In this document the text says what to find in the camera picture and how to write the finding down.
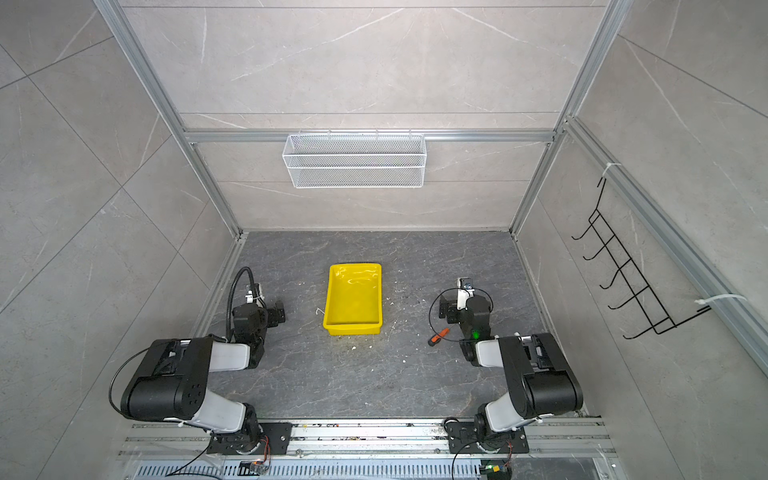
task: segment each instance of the orange and black handle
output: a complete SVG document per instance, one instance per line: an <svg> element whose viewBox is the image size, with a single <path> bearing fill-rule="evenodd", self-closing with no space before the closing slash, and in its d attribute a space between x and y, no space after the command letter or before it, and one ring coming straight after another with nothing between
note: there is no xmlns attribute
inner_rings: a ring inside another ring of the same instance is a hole
<svg viewBox="0 0 768 480"><path fill-rule="evenodd" d="M451 330L451 327L448 327L447 329L443 329L442 332L438 333L437 335L435 335L431 339L429 339L429 346L435 346L438 343L440 343L440 340L442 340L442 337L448 335L448 332L450 330Z"/></svg>

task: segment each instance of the black hook rack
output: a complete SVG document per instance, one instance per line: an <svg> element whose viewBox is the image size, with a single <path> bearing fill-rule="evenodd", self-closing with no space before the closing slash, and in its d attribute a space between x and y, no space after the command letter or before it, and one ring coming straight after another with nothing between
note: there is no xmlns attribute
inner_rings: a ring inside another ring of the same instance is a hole
<svg viewBox="0 0 768 480"><path fill-rule="evenodd" d="M587 229L579 237L571 236L571 238L574 239L574 240L581 240L584 237L584 235L587 234L587 232L589 230L593 230L594 231L594 233L598 236L598 239L600 239L600 242L603 244L603 246L600 247L600 249L592 257L587 258L587 257L583 257L582 256L582 258L584 258L584 260L586 260L586 261L593 260L595 257L597 257L600 254L600 252L605 250L605 251L608 252L608 255L611 256L611 260L613 260L614 265L616 266L616 273L614 273L614 277L611 279L611 282L607 286L600 285L600 288L603 289L603 290L608 290L609 288L611 288L611 286L613 286L614 282L616 281L616 278L619 275L621 275L621 278L624 279L624 282L627 284L627 287L629 288L630 293L632 293L632 296L629 297L621 305L619 305L619 306L610 306L609 305L608 308L611 309L611 310L618 310L622 306L627 305L632 300L635 300L637 302L637 305L640 307L640 310L642 310L643 315L645 315L645 319L650 324L650 326L648 328L646 328L642 332L638 333L637 335L633 335L633 336L626 336L626 335L624 335L623 337L625 339L627 339L627 340L636 339L637 337L643 335L644 333L650 332L651 330L653 330L657 335L661 335L662 333L665 333L665 332L668 332L668 331L670 331L672 329L675 329L678 326L683 325L685 322L688 322L688 321L698 317L699 315L703 315L704 313L709 312L710 310L712 310L712 308L710 306L703 306L703 307L699 308L696 311L695 314L693 314L692 316L689 316L688 318L686 318L685 320L683 320L681 322L675 322L674 319L672 319L672 316L667 312L667 309L664 307L664 304L661 302L661 300L659 299L658 295L654 291L654 288L652 286L650 286L650 284L648 283L648 280L646 280L645 275L643 274L642 270L640 270L640 267L638 267L637 264L634 262L634 259L632 258L632 256L627 251L627 248L624 247L624 244L621 242L621 239L619 239L619 237L614 232L614 229L611 228L611 225L608 223L606 218L603 217L603 214L600 212L600 200L602 200L603 192L605 191L605 178L601 178L600 179L600 181L598 182L598 188L600 188L600 195L598 196L598 202L594 206L594 210L592 211L592 213L589 216L589 227L587 227ZM603 236L600 235L600 232L598 232L598 229L595 228L595 226L594 226L595 222L597 222L598 220L602 220L603 223L605 224L605 226L611 232L611 236L608 237L607 240L603 240ZM616 261L616 257L611 252L611 249L608 248L608 244L611 241L614 241L614 240L615 240L615 243L618 243L618 245L621 247L621 249L624 250L624 253L627 255L627 258L629 259L626 262L623 262L621 265L619 265L619 262ZM641 285L642 288L640 288L638 291L635 291L635 289L632 288L632 285L629 283L629 280L627 279L627 276L624 275L624 268L627 265L634 266L634 268L640 274L640 277L643 279L644 286ZM653 298L658 302L658 305L661 308L661 310L664 312L664 318L659 320L658 322L654 322L653 320L650 319L650 317L648 316L648 313L647 313L645 307L643 306L643 303L638 298L640 296L640 294L643 293L646 290L648 290L650 292L650 294L653 296ZM670 326L660 327L660 325L662 323L667 322L667 321L669 321L671 323Z"/></svg>

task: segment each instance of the white wire basket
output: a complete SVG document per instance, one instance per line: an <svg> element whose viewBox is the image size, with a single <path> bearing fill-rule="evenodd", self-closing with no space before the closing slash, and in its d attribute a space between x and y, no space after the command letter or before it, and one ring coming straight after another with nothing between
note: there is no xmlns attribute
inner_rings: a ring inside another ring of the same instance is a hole
<svg viewBox="0 0 768 480"><path fill-rule="evenodd" d="M296 188L421 187L421 134L293 134L283 160Z"/></svg>

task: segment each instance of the yellow plastic bin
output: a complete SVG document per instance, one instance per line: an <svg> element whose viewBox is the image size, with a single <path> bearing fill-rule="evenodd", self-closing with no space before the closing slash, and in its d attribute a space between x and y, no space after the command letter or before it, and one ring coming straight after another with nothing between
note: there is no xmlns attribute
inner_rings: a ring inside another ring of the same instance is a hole
<svg viewBox="0 0 768 480"><path fill-rule="evenodd" d="M331 335L377 335L382 329L382 266L331 266L323 327Z"/></svg>

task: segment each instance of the zip tie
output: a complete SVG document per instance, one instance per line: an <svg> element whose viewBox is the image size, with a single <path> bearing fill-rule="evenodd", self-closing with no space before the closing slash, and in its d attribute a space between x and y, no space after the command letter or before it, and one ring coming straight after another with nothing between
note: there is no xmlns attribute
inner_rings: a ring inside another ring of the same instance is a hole
<svg viewBox="0 0 768 480"><path fill-rule="evenodd" d="M603 174L601 177L605 177L605 174L608 172L608 169L613 167L614 165L621 165L621 164L612 164L611 162L608 162L605 164L605 170L603 170Z"/></svg>
<svg viewBox="0 0 768 480"><path fill-rule="evenodd" d="M721 295L711 296L710 298L694 300L694 302L698 303L699 305L706 305L709 302L713 302L714 300L719 300L721 298L737 298L739 300L746 300L746 297L743 295L736 295L735 293L723 293Z"/></svg>

